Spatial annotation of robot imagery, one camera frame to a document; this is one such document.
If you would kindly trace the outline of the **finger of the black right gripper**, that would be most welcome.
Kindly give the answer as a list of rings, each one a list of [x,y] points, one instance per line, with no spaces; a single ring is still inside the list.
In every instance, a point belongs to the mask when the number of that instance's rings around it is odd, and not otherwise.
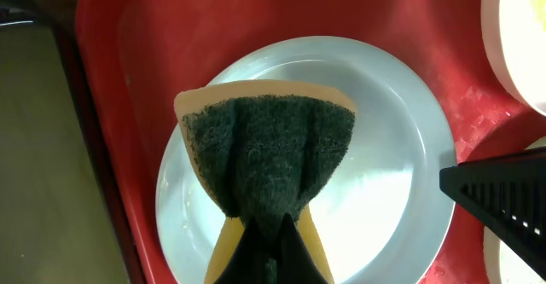
[[[544,147],[444,168],[439,187],[545,277]]]

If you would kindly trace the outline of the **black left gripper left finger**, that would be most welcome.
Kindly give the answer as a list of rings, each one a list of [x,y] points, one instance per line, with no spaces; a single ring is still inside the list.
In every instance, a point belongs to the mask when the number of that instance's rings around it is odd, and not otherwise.
[[[247,224],[227,266],[215,284],[265,284],[267,242],[254,218]]]

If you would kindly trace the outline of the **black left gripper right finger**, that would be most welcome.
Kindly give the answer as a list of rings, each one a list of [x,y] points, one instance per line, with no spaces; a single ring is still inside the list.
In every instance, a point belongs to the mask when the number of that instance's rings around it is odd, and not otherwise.
[[[275,260],[278,284],[327,283],[313,263],[289,213],[284,215],[276,237]]]

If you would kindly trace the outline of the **light blue plate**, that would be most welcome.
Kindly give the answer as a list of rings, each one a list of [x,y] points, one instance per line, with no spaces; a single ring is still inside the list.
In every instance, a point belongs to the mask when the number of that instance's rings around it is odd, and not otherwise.
[[[403,62],[348,38],[305,37],[241,58],[205,87],[178,94],[177,116],[240,96],[301,94],[356,114],[345,158],[298,228],[330,283],[416,283],[436,258],[454,202],[439,187],[456,163],[444,112]]]

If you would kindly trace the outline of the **yellow green scrub sponge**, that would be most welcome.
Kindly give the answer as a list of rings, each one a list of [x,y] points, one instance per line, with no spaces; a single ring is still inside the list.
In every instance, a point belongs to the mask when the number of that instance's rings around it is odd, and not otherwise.
[[[354,102],[319,84],[248,80],[184,91],[174,111],[192,169],[225,215],[206,282],[219,278],[254,218],[268,244],[265,283],[277,283],[275,241],[286,213],[332,282],[309,204],[346,155]]]

